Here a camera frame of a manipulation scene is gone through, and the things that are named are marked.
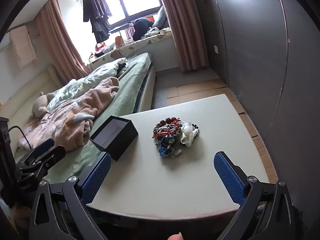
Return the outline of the operator fingertip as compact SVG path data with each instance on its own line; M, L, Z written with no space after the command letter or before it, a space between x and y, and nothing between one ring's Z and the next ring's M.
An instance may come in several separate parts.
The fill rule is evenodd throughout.
M168 238L168 240L183 240L182 234L179 232L178 234L172 235Z

